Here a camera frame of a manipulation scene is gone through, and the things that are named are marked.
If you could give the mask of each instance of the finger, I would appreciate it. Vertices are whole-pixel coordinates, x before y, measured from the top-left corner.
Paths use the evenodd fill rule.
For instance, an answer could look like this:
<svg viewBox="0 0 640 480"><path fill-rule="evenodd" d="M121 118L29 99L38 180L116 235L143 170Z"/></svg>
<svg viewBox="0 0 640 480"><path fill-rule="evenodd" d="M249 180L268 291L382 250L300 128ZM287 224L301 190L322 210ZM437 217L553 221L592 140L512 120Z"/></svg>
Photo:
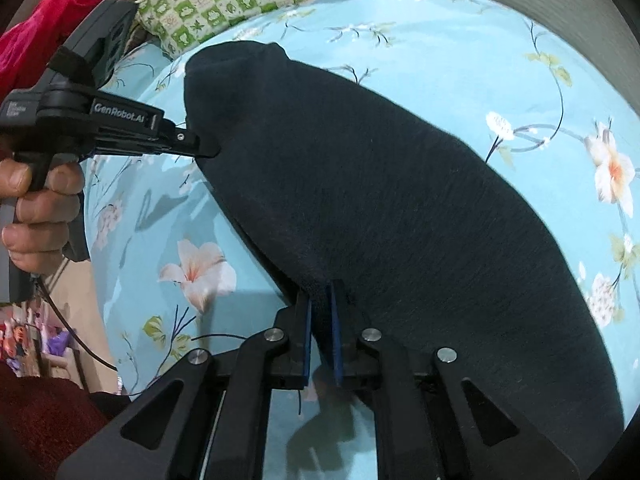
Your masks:
<svg viewBox="0 0 640 480"><path fill-rule="evenodd" d="M25 224L71 222L80 212L78 195L62 195L49 189L27 193L15 207L18 220Z"/></svg>
<svg viewBox="0 0 640 480"><path fill-rule="evenodd" d="M12 158L0 160L0 197L22 196L31 183L31 168Z"/></svg>
<svg viewBox="0 0 640 480"><path fill-rule="evenodd" d="M59 224L9 224L2 230L2 242L13 253L43 253L62 249L69 240L69 227Z"/></svg>
<svg viewBox="0 0 640 480"><path fill-rule="evenodd" d="M63 195L76 195L84 188L84 174L77 162L61 164L49 171L47 187Z"/></svg>
<svg viewBox="0 0 640 480"><path fill-rule="evenodd" d="M25 272L33 274L53 274L62 263L62 251L49 251L47 253L9 253L15 266Z"/></svg>

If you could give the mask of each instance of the metal screw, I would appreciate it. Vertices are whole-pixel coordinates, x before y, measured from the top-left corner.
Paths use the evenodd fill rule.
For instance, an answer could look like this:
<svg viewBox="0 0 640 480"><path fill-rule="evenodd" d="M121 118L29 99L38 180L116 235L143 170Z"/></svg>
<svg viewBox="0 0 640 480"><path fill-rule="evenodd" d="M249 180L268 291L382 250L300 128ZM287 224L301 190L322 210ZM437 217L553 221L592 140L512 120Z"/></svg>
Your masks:
<svg viewBox="0 0 640 480"><path fill-rule="evenodd" d="M201 365L209 359L209 352L202 348L196 348L187 354L187 359L192 365Z"/></svg>
<svg viewBox="0 0 640 480"><path fill-rule="evenodd" d="M362 338L369 343L375 343L382 339L382 332L377 328L366 328L362 331Z"/></svg>
<svg viewBox="0 0 640 480"><path fill-rule="evenodd" d="M452 363L458 358L458 354L453 348L441 348L437 353L438 359L443 363Z"/></svg>
<svg viewBox="0 0 640 480"><path fill-rule="evenodd" d="M270 328L264 332L264 338L271 343L277 343L284 338L284 332L279 328Z"/></svg>

